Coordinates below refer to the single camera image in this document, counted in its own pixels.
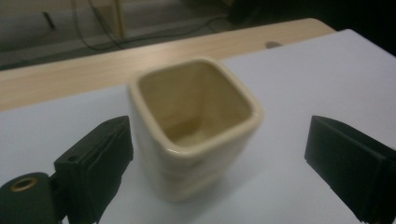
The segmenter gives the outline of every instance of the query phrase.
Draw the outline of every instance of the cup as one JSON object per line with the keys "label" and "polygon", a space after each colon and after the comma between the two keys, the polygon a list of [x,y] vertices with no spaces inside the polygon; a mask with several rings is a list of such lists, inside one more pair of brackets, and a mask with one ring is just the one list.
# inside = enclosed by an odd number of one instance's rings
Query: cup
{"label": "cup", "polygon": [[209,58],[133,76],[130,93],[142,161],[168,201],[186,200],[219,179],[263,118],[248,89]]}

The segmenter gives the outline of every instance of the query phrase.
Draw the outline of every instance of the white table surface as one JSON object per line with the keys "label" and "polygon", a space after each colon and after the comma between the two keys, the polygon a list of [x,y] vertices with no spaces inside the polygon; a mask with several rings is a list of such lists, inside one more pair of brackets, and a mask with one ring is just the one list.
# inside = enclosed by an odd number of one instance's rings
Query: white table surface
{"label": "white table surface", "polygon": [[[312,115],[396,147],[396,59],[352,31],[223,61],[257,96],[262,126],[226,175],[184,203],[153,192],[138,146],[106,223],[359,223],[304,160]],[[106,119],[133,116],[125,86],[0,113],[0,185],[52,163]]]}

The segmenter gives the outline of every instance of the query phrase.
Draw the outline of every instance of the ceramic mug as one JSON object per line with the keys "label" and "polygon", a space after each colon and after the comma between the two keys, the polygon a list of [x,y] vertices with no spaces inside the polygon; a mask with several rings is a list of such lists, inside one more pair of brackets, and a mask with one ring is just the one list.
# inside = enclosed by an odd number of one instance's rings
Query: ceramic mug
{"label": "ceramic mug", "polygon": [[248,89],[208,58],[133,76],[130,92],[144,166],[169,201],[186,200],[221,177],[263,118]]}

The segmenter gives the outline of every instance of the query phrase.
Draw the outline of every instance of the black cable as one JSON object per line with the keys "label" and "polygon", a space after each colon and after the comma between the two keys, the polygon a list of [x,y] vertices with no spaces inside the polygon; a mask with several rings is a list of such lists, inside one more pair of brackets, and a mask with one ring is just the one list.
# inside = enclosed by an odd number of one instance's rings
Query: black cable
{"label": "black cable", "polygon": [[[195,33],[195,32],[198,32],[198,31],[202,30],[202,29],[205,28],[205,27],[209,27],[209,25],[210,25],[210,23],[211,23],[212,21],[222,20],[222,19],[225,19],[225,20],[226,20],[225,17],[215,17],[215,18],[212,18],[212,19],[210,19],[210,20],[204,22],[203,24],[201,24],[201,25],[199,25],[199,26],[193,28],[192,30],[189,30],[189,31],[187,31],[187,32],[183,32],[183,33],[180,33],[180,34],[175,34],[175,35],[153,35],[153,36],[135,37],[135,38],[130,38],[130,39],[128,39],[128,40],[125,40],[125,41],[123,41],[121,44],[127,44],[127,43],[131,43],[131,42],[137,42],[137,41],[143,41],[143,40],[150,40],[150,39],[171,38],[171,37],[178,37],[178,36],[183,36],[183,35],[190,35],[190,34],[193,34],[193,33]],[[212,28],[209,28],[209,29],[210,29],[213,33],[216,33],[216,31],[213,30]]]}
{"label": "black cable", "polygon": [[92,0],[87,0],[88,4],[90,5],[91,11],[95,15],[96,19],[99,21],[100,25],[102,26],[103,32],[106,34],[108,39],[111,40],[111,42],[117,46],[119,49],[124,49],[117,41],[111,36],[110,34],[110,28],[108,27],[106,21],[103,19],[103,17],[99,14],[98,10],[94,7]]}
{"label": "black cable", "polygon": [[97,48],[93,47],[90,44],[87,43],[85,40],[84,36],[82,35],[81,30],[79,29],[79,24],[78,24],[78,14],[77,14],[77,6],[76,6],[76,0],[70,0],[71,6],[72,6],[72,17],[73,17],[73,23],[76,29],[76,33],[78,35],[78,38],[81,40],[81,42],[88,48],[88,49],[93,49],[93,50],[109,50],[113,49],[116,46],[109,46],[106,48]]}

